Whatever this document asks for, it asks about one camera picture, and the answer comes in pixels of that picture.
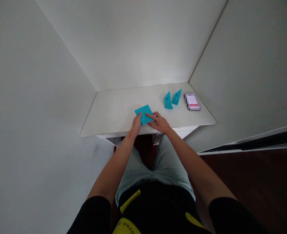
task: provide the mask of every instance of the white table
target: white table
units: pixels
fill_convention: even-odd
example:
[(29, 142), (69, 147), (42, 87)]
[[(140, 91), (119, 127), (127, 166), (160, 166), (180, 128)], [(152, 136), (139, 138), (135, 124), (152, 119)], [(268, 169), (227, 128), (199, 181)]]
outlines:
[[(170, 91), (172, 99), (180, 89), (182, 91), (178, 105), (173, 104), (172, 110), (166, 109), (164, 96)], [(91, 106), (81, 136), (97, 135), (116, 145), (120, 137), (126, 136), (129, 132), (133, 118), (136, 116), (135, 110), (147, 104), (152, 112), (158, 111), (181, 138), (200, 125), (215, 124), (215, 119), (201, 101), (200, 111), (187, 110), (183, 99), (185, 92), (194, 92), (187, 82), (99, 91)], [(154, 134), (154, 144), (158, 144), (162, 136), (147, 124), (141, 127), (141, 134)]]

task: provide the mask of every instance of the blue triangular paper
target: blue triangular paper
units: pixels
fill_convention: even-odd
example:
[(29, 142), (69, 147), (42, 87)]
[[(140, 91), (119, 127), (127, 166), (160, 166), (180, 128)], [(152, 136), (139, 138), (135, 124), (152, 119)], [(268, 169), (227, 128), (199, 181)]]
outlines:
[(166, 94), (166, 96), (164, 97), (164, 106), (167, 109), (172, 109), (173, 108), (172, 104), (170, 103), (170, 93), (169, 93), (169, 91)]
[(179, 102), (179, 99), (180, 99), (181, 90), (182, 89), (180, 89), (177, 93), (174, 94), (173, 100), (172, 100), (172, 104), (178, 105), (178, 102)]

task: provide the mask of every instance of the black shirt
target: black shirt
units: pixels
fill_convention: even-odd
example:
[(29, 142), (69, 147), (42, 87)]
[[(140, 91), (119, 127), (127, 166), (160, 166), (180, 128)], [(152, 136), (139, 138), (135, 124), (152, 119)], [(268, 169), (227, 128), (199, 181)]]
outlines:
[[(216, 233), (268, 233), (237, 200), (217, 198), (209, 205)], [(109, 233), (111, 205), (91, 197), (82, 205), (68, 233)], [(188, 191), (149, 182), (124, 192), (113, 233), (211, 233), (202, 226)]]

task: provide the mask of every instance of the light gray pants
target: light gray pants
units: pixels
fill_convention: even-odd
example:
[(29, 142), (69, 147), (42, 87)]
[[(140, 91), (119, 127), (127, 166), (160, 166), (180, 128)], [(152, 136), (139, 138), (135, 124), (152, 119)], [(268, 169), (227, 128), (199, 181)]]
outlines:
[(115, 200), (117, 206), (121, 195), (126, 190), (147, 181), (158, 181), (166, 185), (180, 186), (186, 189), (195, 200), (188, 174), (166, 135), (162, 137), (157, 148), (157, 156), (152, 169), (153, 171), (150, 171), (142, 163), (139, 152), (133, 147), (124, 175), (116, 192)]

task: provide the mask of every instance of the wrist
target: wrist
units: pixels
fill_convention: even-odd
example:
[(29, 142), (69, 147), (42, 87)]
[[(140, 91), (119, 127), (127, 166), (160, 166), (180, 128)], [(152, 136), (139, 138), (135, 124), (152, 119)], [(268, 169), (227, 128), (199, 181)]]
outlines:
[(175, 132), (172, 128), (169, 128), (166, 132), (164, 132), (164, 134), (166, 136), (171, 135), (173, 132)]

